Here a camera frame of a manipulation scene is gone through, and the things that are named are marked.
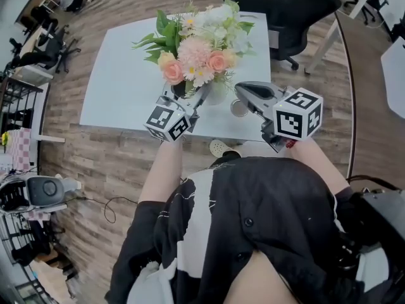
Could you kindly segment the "pink flowers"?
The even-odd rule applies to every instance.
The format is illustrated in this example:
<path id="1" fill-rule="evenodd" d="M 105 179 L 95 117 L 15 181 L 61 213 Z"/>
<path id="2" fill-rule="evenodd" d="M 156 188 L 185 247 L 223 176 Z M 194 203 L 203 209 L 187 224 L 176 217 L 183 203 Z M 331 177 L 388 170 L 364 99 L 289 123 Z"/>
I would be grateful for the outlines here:
<path id="1" fill-rule="evenodd" d="M 165 82 L 179 87 L 183 98 L 209 87 L 226 94 L 238 60 L 254 54 L 249 40 L 254 26 L 231 0 L 204 11 L 189 4 L 185 13 L 172 16 L 158 10 L 155 31 L 132 47 L 144 48 L 146 61 L 157 64 Z"/>

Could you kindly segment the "black equipment pack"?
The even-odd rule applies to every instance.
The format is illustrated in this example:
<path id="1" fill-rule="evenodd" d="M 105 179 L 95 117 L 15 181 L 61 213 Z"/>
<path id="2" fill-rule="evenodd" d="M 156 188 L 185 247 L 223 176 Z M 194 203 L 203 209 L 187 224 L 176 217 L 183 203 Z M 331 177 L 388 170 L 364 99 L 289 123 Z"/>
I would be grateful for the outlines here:
<path id="1" fill-rule="evenodd" d="M 378 243 L 389 262 L 405 270 L 405 190 L 340 197 L 337 218 L 357 247 Z"/>

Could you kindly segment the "black ribbed box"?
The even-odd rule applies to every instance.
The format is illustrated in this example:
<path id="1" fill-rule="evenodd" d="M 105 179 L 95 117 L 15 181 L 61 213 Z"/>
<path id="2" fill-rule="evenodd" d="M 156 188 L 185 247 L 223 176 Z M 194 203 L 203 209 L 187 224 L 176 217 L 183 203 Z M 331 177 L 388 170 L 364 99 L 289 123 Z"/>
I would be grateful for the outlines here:
<path id="1" fill-rule="evenodd" d="M 25 197 L 24 180 L 12 180 L 0 186 L 0 209 L 5 212 L 28 208 L 30 203 Z"/>

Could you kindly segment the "grey rounded device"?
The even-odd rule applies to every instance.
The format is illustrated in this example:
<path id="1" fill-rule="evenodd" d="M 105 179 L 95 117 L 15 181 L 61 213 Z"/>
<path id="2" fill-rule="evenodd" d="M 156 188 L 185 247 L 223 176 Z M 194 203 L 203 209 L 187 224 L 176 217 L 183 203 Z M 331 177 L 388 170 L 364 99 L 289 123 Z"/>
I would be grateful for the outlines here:
<path id="1" fill-rule="evenodd" d="M 28 200 L 36 207 L 49 207 L 65 201 L 65 194 L 80 190 L 82 183 L 72 178 L 35 176 L 26 180 Z"/>

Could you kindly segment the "dark brown curved table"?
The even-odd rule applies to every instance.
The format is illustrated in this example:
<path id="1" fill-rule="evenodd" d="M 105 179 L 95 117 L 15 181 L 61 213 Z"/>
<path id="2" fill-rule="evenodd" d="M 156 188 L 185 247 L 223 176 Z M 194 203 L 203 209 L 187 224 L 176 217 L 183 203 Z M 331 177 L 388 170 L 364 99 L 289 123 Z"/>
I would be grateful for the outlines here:
<path id="1" fill-rule="evenodd" d="M 336 12 L 352 101 L 348 174 L 383 178 L 405 189 L 405 118 L 389 108 L 381 57 L 391 43 L 376 29 Z"/>

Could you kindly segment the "person's white shoe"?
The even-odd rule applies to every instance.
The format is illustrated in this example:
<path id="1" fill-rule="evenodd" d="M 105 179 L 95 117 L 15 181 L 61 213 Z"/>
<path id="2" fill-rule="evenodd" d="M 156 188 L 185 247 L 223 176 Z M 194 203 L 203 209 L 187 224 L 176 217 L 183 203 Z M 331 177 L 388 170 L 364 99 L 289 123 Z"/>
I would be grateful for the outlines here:
<path id="1" fill-rule="evenodd" d="M 234 156 L 236 158 L 241 158 L 242 155 L 235 149 L 229 147 L 224 142 L 214 139 L 209 144 L 209 150 L 213 156 L 216 158 L 222 158 L 225 156 Z"/>

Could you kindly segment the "person's left forearm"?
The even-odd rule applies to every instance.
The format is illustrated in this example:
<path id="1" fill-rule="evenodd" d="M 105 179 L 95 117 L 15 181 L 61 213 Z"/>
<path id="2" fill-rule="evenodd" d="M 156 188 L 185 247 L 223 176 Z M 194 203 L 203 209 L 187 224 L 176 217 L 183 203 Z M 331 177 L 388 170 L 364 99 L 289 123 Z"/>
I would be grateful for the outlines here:
<path id="1" fill-rule="evenodd" d="M 182 139 L 161 143 L 143 185 L 139 204 L 145 201 L 165 203 L 179 186 L 182 175 L 182 143 Z"/>

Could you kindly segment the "black metal rack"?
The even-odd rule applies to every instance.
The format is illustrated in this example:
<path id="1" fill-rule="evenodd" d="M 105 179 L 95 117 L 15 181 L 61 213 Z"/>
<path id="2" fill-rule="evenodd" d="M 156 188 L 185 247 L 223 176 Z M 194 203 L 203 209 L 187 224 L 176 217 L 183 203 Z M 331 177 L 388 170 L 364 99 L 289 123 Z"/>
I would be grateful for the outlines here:
<path id="1" fill-rule="evenodd" d="M 40 87 L 5 78 L 0 85 L 0 135 L 15 129 L 31 129 L 35 102 L 43 93 Z"/>

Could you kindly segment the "white box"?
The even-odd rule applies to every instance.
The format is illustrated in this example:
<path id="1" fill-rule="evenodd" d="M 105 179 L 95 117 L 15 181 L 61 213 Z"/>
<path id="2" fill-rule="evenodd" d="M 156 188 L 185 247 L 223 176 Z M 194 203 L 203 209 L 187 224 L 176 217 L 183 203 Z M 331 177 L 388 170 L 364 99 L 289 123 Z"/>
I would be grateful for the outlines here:
<path id="1" fill-rule="evenodd" d="M 405 119 L 405 39 L 398 37 L 381 56 L 389 108 Z"/>

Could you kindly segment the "person's right forearm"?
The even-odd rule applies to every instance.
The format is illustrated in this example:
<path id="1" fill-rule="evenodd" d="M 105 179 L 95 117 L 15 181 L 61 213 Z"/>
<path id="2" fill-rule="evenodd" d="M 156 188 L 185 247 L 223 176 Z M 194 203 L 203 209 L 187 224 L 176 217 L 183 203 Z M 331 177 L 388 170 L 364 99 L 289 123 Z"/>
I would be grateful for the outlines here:
<path id="1" fill-rule="evenodd" d="M 312 138 L 296 142 L 289 148 L 288 154 L 313 169 L 334 195 L 349 187 L 344 176 Z"/>

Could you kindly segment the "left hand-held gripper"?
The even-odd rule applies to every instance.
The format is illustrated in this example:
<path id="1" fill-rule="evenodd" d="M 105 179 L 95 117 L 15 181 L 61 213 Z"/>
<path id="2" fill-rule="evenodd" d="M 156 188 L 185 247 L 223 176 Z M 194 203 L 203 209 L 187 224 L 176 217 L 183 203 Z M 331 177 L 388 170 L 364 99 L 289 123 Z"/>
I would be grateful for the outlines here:
<path id="1" fill-rule="evenodd" d="M 199 118 L 197 108 L 204 103 L 211 89 L 212 84 L 204 84 L 185 100 L 185 82 L 177 85 L 166 82 L 144 127 L 160 141 L 179 140 L 185 133 L 193 131 Z"/>

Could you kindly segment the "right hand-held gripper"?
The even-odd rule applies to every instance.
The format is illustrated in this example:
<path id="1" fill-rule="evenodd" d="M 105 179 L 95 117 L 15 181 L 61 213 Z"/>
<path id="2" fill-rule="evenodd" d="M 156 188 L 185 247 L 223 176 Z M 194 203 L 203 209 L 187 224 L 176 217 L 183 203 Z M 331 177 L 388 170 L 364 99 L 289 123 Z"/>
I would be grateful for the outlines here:
<path id="1" fill-rule="evenodd" d="M 302 87 L 288 91 L 277 102 L 278 87 L 270 82 L 239 82 L 235 93 L 250 112 L 271 115 L 261 132 L 263 140 L 276 152 L 289 141 L 311 137 L 322 124 L 323 98 Z"/>

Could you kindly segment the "cardboard box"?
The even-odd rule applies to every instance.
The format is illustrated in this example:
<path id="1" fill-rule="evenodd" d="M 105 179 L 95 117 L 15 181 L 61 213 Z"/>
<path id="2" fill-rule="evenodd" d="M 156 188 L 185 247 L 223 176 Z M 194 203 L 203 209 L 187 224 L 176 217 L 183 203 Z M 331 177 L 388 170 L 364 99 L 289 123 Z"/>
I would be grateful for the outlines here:
<path id="1" fill-rule="evenodd" d="M 65 277 L 61 269 L 50 267 L 42 261 L 34 260 L 31 263 L 33 272 L 46 292 L 59 304 L 70 299 Z"/>

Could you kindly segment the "person's black white shirt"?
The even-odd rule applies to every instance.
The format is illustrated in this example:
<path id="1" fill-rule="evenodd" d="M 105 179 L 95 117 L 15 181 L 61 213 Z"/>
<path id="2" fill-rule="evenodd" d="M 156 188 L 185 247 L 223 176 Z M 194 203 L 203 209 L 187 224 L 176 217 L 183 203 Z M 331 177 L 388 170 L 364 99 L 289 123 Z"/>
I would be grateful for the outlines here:
<path id="1" fill-rule="evenodd" d="M 288 158 L 239 158 L 196 172 L 167 201 L 143 201 L 113 267 L 108 304 L 224 304 L 254 252 L 302 304 L 391 304 L 405 285 L 361 226 L 353 193 L 333 195 Z"/>

